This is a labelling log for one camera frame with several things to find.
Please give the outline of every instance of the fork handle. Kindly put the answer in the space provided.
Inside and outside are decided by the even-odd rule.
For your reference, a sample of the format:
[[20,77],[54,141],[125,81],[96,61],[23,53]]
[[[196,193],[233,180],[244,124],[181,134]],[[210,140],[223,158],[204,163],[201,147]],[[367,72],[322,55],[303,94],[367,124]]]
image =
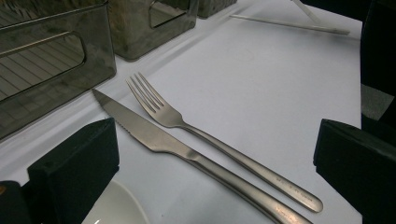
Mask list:
[[292,183],[285,177],[275,173],[269,168],[259,164],[258,162],[254,161],[245,154],[237,151],[233,147],[230,147],[227,144],[221,142],[219,139],[213,137],[212,135],[197,129],[188,123],[185,123],[185,125],[182,126],[181,128],[189,131],[190,133],[194,133],[204,138],[214,147],[218,148],[226,155],[228,155],[229,157],[231,157],[232,159],[243,165],[250,172],[260,177],[262,180],[266,181],[274,188],[288,195],[294,201],[300,203],[309,210],[318,213],[323,209],[322,201],[319,198],[317,198],[315,195],[306,191],[305,189],[302,189],[298,185]]
[[282,202],[249,184],[238,175],[231,173],[196,151],[191,151],[185,161],[212,176],[243,199],[254,205],[261,212],[278,224],[309,224],[312,223]]

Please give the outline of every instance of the white tablecloth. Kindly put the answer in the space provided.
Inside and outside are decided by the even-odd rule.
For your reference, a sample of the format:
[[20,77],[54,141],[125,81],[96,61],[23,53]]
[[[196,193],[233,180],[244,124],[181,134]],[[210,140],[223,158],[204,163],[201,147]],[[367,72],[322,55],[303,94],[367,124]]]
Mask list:
[[[145,118],[125,78],[143,73],[184,119],[317,195],[307,211],[209,144],[165,129],[314,223],[360,224],[361,215],[315,171],[322,119],[361,125],[361,22],[311,9],[349,35],[230,18],[312,24],[291,1],[239,0],[139,61],[116,58],[116,77],[97,87]],[[28,181],[26,168],[86,124],[108,115],[87,92],[0,143],[0,179]],[[150,223],[272,223],[220,183],[177,157],[155,154],[117,126],[115,179],[141,203]]]

